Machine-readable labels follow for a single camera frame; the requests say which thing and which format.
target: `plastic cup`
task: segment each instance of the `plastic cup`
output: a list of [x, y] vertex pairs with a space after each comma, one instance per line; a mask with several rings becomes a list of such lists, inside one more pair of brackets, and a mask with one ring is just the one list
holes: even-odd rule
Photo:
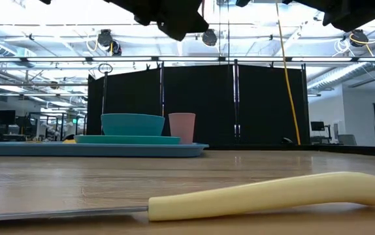
[[195, 116], [190, 113], [169, 114], [170, 132], [180, 137], [180, 144], [192, 144], [195, 131]]

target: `black partition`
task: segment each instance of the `black partition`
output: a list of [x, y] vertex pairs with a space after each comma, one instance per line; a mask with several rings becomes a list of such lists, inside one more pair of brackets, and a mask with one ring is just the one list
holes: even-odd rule
[[[288, 75], [301, 144], [309, 144], [305, 74], [288, 69]], [[238, 92], [240, 144], [281, 144], [282, 138], [297, 143], [284, 69], [239, 65]]]
[[[101, 134], [104, 78], [89, 78], [88, 134]], [[161, 116], [160, 70], [152, 69], [108, 76], [104, 113]]]
[[210, 146], [235, 143], [233, 67], [165, 67], [163, 70], [164, 135], [170, 135], [168, 114], [195, 113], [194, 142]]

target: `desk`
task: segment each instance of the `desk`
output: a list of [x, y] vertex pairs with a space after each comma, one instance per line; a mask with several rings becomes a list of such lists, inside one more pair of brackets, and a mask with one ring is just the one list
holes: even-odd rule
[[[0, 213], [146, 205], [151, 196], [333, 171], [375, 175], [375, 157], [311, 151], [206, 151], [192, 159], [0, 157]], [[375, 234], [375, 208], [305, 206], [149, 223], [146, 213], [0, 223], [0, 234]]]

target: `monitor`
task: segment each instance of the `monitor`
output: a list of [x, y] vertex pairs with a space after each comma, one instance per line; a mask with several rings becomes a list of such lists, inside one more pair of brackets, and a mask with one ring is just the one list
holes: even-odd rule
[[0, 125], [15, 124], [16, 111], [15, 110], [0, 110]]
[[311, 121], [312, 131], [325, 131], [325, 125], [323, 121]]

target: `knife handle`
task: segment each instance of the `knife handle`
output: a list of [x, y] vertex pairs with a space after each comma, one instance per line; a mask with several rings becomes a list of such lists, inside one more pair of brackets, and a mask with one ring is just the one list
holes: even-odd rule
[[148, 201], [148, 218], [197, 219], [330, 202], [375, 206], [375, 176], [334, 172], [152, 197]]

